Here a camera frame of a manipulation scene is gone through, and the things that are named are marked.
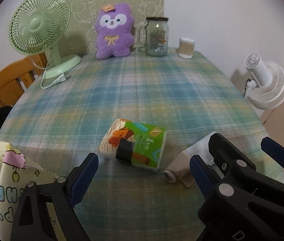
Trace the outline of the plaid tablecloth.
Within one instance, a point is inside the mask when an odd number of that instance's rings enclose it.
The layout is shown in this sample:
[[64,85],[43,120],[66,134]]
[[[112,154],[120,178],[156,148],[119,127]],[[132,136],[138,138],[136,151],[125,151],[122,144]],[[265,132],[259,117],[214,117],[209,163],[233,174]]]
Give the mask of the plaid tablecloth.
[[[284,170],[260,148],[267,136],[258,115],[205,56],[175,49],[165,57],[133,52],[126,58],[83,57],[68,80],[48,89],[35,81],[0,130],[34,162],[67,175],[118,119],[167,130],[161,168],[210,132],[221,133],[257,170],[284,182]],[[100,160],[77,217],[92,240],[196,240],[203,230],[197,186],[171,184],[157,172]]]

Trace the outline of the cotton swab container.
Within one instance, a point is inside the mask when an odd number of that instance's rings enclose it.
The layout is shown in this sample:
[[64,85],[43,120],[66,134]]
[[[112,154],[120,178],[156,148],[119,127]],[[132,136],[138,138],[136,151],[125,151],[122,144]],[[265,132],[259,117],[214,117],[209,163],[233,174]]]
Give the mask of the cotton swab container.
[[180,38],[178,55],[184,59],[191,59],[194,53],[195,41],[191,38]]

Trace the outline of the green fan power plug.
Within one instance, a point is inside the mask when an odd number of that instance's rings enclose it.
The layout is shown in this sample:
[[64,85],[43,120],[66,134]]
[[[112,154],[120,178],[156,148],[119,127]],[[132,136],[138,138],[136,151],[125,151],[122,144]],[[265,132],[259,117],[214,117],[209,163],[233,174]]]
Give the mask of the green fan power plug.
[[46,78],[46,71],[43,73],[41,82],[40,82],[40,87],[41,89],[48,89],[52,86],[55,86],[59,83],[63,83],[66,82],[68,79],[70,78],[70,76],[66,77],[64,73],[60,74],[58,77],[53,78],[53,80],[51,82],[49,82],[49,84],[44,85],[44,82],[47,80]]

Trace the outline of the green cartoon cardboard panel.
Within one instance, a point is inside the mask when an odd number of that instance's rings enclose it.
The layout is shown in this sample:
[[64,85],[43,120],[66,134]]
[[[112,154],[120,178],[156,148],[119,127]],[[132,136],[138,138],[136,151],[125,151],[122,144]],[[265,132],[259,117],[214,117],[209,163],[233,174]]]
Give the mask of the green cartoon cardboard panel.
[[96,25],[112,31],[124,19],[133,19],[131,34],[137,39],[137,29],[147,17],[164,16],[164,0],[70,0],[70,22],[58,42],[62,57],[96,53]]

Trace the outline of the colourful tissue pack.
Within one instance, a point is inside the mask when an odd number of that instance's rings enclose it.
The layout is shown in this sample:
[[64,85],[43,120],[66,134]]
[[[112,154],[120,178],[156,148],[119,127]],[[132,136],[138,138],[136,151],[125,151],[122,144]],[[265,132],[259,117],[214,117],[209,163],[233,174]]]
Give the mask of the colourful tissue pack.
[[116,119],[104,135],[98,153],[126,165],[158,171],[165,149],[166,128]]

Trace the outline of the black cloth on chair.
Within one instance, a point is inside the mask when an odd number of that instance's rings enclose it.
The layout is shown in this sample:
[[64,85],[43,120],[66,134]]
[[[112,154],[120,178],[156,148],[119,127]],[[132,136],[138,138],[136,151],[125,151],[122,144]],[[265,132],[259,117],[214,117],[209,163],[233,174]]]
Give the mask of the black cloth on chair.
[[0,108],[0,129],[2,128],[7,116],[9,115],[12,109],[12,106],[4,106]]

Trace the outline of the white floor fan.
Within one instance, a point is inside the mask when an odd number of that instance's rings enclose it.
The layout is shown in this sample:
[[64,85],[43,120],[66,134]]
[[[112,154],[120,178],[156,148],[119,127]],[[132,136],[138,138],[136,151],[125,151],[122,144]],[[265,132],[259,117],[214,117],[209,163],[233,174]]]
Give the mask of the white floor fan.
[[274,61],[263,61],[257,54],[245,59],[251,76],[245,84],[244,98],[259,110],[272,110],[284,102],[284,70]]

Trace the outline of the wooden chair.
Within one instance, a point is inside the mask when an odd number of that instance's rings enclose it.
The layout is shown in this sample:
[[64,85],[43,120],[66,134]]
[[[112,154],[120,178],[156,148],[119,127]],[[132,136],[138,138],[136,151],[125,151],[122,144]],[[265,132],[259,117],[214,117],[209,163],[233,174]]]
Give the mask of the wooden chair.
[[43,73],[47,58],[44,53],[27,56],[0,71],[0,108],[13,106],[25,90]]

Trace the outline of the yellow cartoon storage box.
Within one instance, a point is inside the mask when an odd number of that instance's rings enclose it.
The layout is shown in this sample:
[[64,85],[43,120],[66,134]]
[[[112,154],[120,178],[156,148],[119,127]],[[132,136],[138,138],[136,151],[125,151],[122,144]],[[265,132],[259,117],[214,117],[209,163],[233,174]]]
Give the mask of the yellow cartoon storage box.
[[0,240],[10,240],[18,202],[28,182],[53,183],[58,176],[0,141]]

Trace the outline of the purple plush toy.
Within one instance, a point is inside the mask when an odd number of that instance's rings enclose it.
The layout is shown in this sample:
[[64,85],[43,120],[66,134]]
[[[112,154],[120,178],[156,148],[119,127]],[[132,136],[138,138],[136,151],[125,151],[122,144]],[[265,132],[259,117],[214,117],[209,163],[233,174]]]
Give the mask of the purple plush toy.
[[129,4],[108,4],[102,7],[95,23],[97,59],[128,56],[134,44],[133,24]]

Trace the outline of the green desk fan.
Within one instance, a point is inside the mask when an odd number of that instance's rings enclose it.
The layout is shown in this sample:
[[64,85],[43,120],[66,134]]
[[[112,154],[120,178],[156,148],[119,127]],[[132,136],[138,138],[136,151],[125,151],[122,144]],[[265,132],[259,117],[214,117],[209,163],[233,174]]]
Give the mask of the green desk fan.
[[11,46],[24,55],[49,51],[52,63],[43,77],[52,79],[66,74],[81,62],[78,55],[61,57],[58,42],[70,23],[69,0],[25,0],[9,24]]

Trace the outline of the beige white cloth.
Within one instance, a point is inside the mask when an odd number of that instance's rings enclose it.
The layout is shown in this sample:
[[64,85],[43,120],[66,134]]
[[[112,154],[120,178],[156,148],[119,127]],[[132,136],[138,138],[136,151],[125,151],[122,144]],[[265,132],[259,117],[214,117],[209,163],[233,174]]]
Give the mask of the beige white cloth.
[[205,137],[184,149],[164,170],[165,178],[170,183],[182,182],[186,187],[191,187],[195,180],[190,171],[192,156],[199,155],[208,166],[214,164],[214,158],[209,152],[209,140],[216,131],[210,132]]

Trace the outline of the glass mason jar mug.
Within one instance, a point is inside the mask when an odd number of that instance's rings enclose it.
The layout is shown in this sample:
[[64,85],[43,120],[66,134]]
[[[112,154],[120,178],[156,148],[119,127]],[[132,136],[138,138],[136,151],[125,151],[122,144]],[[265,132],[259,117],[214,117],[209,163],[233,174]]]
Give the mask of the glass mason jar mug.
[[168,17],[146,17],[146,24],[137,30],[138,49],[152,57],[167,55],[169,42]]

